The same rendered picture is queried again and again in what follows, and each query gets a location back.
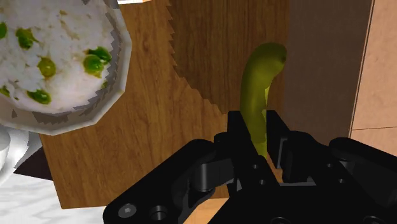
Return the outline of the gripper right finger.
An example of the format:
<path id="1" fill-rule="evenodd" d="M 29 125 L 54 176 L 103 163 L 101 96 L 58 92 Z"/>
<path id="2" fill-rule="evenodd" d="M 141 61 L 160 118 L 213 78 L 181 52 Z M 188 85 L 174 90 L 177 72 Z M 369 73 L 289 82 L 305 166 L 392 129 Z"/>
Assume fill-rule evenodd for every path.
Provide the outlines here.
<path id="1" fill-rule="evenodd" d="M 274 110 L 267 111 L 267 140 L 285 183 L 312 178 L 317 186 L 397 211 L 396 156 L 347 137 L 323 145 L 308 133 L 290 130 Z"/>

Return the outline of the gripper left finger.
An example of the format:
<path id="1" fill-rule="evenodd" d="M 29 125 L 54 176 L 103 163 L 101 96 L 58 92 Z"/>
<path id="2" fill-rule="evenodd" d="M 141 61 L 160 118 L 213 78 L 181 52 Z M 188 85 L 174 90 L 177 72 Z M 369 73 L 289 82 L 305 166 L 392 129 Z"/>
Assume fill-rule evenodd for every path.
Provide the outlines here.
<path id="1" fill-rule="evenodd" d="M 269 222 L 268 186 L 277 186 L 266 160 L 259 156 L 239 111 L 228 113 L 227 130 L 213 141 L 194 139 L 110 202 L 104 224 L 183 224 L 228 184 L 229 200 L 214 222 Z"/>

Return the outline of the green banana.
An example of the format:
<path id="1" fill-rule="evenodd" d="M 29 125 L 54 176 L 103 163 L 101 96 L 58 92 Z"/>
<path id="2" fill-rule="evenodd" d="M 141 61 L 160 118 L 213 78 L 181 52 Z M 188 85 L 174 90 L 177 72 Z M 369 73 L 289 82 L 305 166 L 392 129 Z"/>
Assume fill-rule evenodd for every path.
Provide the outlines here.
<path id="1" fill-rule="evenodd" d="M 257 153 L 267 156 L 267 105 L 270 86 L 281 73 L 287 49 L 280 43 L 264 43 L 249 56 L 242 75 L 240 112 Z"/>

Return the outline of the wooden cutting board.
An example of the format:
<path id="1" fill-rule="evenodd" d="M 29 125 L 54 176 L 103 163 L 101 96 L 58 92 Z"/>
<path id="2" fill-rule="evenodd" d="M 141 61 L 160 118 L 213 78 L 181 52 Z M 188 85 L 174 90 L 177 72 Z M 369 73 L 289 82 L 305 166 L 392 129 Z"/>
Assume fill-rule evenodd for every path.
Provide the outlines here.
<path id="1" fill-rule="evenodd" d="M 239 108 L 242 72 L 285 43 L 289 0 L 149 0 L 123 5 L 132 40 L 125 93 L 90 127 L 41 136 L 62 208 L 105 206 Z"/>

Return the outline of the white bowl of rice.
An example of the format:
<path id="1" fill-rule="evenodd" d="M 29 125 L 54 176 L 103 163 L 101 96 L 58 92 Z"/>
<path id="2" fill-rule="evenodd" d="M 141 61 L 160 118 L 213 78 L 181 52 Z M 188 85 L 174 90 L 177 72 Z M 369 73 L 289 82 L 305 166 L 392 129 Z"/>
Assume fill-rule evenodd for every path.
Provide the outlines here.
<path id="1" fill-rule="evenodd" d="M 131 50 L 120 0 L 0 0 L 0 124 L 96 124 L 125 91 Z"/>

